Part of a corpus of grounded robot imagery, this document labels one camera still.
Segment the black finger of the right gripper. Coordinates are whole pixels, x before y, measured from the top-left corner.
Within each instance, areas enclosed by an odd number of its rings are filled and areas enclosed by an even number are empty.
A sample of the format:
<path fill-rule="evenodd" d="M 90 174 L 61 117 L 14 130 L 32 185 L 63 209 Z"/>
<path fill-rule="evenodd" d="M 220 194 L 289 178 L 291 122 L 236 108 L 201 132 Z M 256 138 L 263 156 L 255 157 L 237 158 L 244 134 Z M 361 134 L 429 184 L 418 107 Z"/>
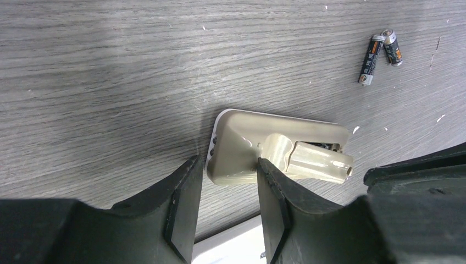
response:
<path fill-rule="evenodd" d="M 465 198 L 465 143 L 371 168 L 363 182 L 373 196 Z"/>

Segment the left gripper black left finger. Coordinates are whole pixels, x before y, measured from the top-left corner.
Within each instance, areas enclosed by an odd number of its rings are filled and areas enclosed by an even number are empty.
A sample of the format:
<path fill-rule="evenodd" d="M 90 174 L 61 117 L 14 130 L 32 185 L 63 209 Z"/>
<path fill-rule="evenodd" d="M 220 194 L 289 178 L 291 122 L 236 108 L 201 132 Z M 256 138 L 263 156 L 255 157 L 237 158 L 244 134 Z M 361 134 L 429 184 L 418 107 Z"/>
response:
<path fill-rule="evenodd" d="M 77 199 L 1 200 L 1 263 L 190 263 L 203 166 L 104 210 Z"/>

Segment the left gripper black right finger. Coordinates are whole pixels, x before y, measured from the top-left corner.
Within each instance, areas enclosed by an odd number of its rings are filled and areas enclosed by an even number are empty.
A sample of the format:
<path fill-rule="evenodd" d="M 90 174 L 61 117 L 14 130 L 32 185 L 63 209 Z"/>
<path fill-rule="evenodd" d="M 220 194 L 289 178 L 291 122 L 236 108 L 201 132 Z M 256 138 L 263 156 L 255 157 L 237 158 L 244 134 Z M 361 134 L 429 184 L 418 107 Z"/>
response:
<path fill-rule="evenodd" d="M 331 202 L 267 159 L 257 168 L 267 263 L 465 263 L 465 198 Z"/>

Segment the beige battery cover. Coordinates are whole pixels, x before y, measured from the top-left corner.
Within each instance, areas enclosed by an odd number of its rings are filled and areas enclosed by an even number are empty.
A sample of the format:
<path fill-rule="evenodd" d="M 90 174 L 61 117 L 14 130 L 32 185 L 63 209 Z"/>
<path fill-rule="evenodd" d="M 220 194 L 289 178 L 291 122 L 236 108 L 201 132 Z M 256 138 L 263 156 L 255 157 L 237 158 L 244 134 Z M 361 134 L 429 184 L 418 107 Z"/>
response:
<path fill-rule="evenodd" d="M 333 147 L 292 141 L 281 134 L 269 135 L 260 158 L 269 160 L 291 179 L 319 179 L 344 183 L 353 173 L 353 158 Z"/>

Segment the white remote control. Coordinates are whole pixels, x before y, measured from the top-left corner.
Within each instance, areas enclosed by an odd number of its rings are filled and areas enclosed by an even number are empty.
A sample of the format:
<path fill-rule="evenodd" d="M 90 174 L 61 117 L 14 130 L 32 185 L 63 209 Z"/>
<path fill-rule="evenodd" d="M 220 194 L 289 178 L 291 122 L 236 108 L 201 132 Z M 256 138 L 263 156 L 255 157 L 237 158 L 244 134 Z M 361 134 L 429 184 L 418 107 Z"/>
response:
<path fill-rule="evenodd" d="M 194 245 L 192 263 L 266 263 L 262 220 L 253 217 Z"/>

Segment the black battery with white end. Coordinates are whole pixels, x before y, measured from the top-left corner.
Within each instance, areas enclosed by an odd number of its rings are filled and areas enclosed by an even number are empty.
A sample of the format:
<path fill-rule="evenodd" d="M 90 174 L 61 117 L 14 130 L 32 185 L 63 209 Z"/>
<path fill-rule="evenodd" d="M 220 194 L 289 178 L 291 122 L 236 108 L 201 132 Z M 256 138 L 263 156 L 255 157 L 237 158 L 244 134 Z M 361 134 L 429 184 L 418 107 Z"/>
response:
<path fill-rule="evenodd" d="M 397 41 L 396 33 L 393 29 L 384 30 L 381 35 L 385 38 L 385 54 L 392 66 L 399 66 L 403 62 L 402 54 Z"/>

